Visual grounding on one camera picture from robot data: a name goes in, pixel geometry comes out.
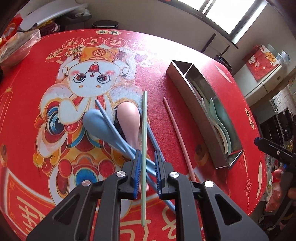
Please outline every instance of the green chopstick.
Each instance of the green chopstick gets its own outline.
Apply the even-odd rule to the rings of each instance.
[[[148,92],[143,93],[142,117],[142,197],[141,197],[141,223],[146,226],[146,158],[147,158],[147,102]]]

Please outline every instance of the window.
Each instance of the window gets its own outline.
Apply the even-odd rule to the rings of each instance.
[[[164,0],[206,22],[229,41],[263,0]]]

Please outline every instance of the pink chopstick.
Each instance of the pink chopstick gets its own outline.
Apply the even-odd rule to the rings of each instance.
[[[190,162],[190,159],[189,159],[189,156],[188,156],[188,153],[187,153],[187,150],[186,150],[186,147],[185,147],[185,144],[184,144],[184,141],[182,139],[182,136],[181,136],[181,133],[179,131],[179,128],[177,126],[177,123],[175,121],[175,118],[173,116],[173,113],[172,111],[170,110],[170,106],[168,105],[168,102],[166,100],[166,98],[164,97],[163,98],[163,102],[165,103],[165,106],[168,110],[168,113],[170,115],[170,119],[172,120],[172,123],[174,125],[174,128],[175,128],[175,131],[177,133],[177,136],[178,136],[178,139],[179,139],[179,142],[180,142],[180,145],[181,145],[181,148],[182,148],[182,151],[183,151],[183,154],[184,154],[184,157],[185,157],[185,160],[186,160],[186,164],[187,164],[187,167],[188,167],[188,170],[189,170],[189,175],[190,175],[190,178],[191,178],[191,181],[194,181],[196,182],[196,178],[195,178],[195,174],[193,172],[193,168],[192,168],[192,165],[191,165],[191,162]]]

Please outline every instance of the red bag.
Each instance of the red bag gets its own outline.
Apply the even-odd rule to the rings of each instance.
[[[246,65],[258,81],[276,68],[279,61],[264,45],[260,45],[260,49],[246,62]]]
[[[9,40],[15,33],[17,32],[17,28],[19,27],[20,23],[22,22],[22,17],[20,14],[17,14],[13,17],[10,21],[8,26],[6,27],[4,33],[0,38],[0,48]]]

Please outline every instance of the round table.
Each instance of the round table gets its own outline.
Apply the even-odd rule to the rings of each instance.
[[[169,59],[194,63],[224,105],[238,133],[243,155],[230,169],[215,169],[185,102],[165,74]],[[97,60],[111,80],[99,90],[73,76]],[[26,235],[82,180],[104,180],[126,159],[103,141],[93,141],[81,117],[97,99],[114,120],[121,102],[138,104],[148,91],[148,119],[167,162],[188,174],[163,103],[166,97],[179,126],[195,174],[213,180],[247,214],[266,186],[264,155],[250,109],[227,69],[181,44],[123,30],[83,29],[42,37],[0,85],[0,209],[14,232]],[[147,154],[154,148],[148,141]],[[121,240],[174,239],[175,216],[153,191],[147,194],[147,226],[140,200],[122,205]]]

